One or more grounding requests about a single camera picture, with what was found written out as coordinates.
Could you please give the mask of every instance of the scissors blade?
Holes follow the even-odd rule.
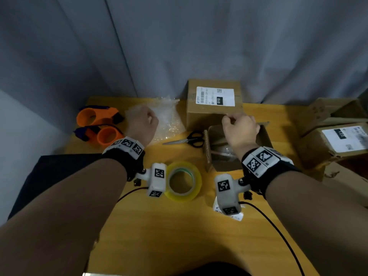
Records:
[[[180,144],[180,143],[186,143],[187,141],[188,141],[188,139],[185,138],[185,139],[180,139],[180,140],[176,140],[176,141],[165,142],[165,143],[163,143],[163,145]]]

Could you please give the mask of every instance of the clear tape roll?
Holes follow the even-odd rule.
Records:
[[[192,188],[183,194],[177,193],[172,190],[170,186],[170,179],[171,177],[177,173],[177,172],[185,172],[191,176],[191,179],[193,180]],[[202,187],[202,176],[200,175],[200,171],[198,168],[189,163],[189,162],[174,162],[170,165],[168,165],[166,169],[166,174],[168,176],[166,177],[166,192],[165,195],[176,202],[186,202],[193,200],[200,192],[200,188]]]

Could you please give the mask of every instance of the fist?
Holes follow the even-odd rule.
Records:
[[[260,131],[260,125],[255,122],[254,116],[248,116],[245,113],[229,114],[223,117],[222,126],[226,140],[239,160],[242,160],[249,150],[259,147],[255,140]]]
[[[142,106],[134,112],[128,120],[128,129],[125,135],[138,140],[143,146],[147,146],[154,138],[159,120],[154,112],[147,106]]]

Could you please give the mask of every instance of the plastic bag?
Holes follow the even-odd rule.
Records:
[[[152,102],[145,104],[156,114],[159,125],[157,126],[154,138],[149,145],[160,142],[165,139],[172,138],[177,134],[185,132],[185,127],[176,111],[176,105],[180,100],[172,100],[170,97],[156,98]],[[138,110],[142,105],[133,106],[125,111],[125,117],[129,122],[130,116]]]

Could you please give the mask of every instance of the closed cardboard box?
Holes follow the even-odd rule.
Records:
[[[368,207],[368,180],[338,163],[326,166],[322,183],[343,197]]]
[[[368,116],[357,99],[318,98],[296,118],[300,136],[316,128],[368,122]]]
[[[266,125],[268,122],[259,123],[260,131],[257,134],[256,143],[259,146],[271,147],[272,143],[268,136]],[[204,131],[205,144],[203,146],[206,156],[206,170],[209,172],[213,168],[215,171],[232,171],[242,169],[242,163],[238,158],[231,159],[229,157],[211,154],[213,144],[227,144],[222,125],[210,126]]]
[[[367,133],[367,123],[317,128],[300,139],[296,150],[304,167],[313,168],[367,153]]]
[[[221,124],[226,114],[243,112],[241,93],[239,81],[189,79],[187,131],[206,130]]]

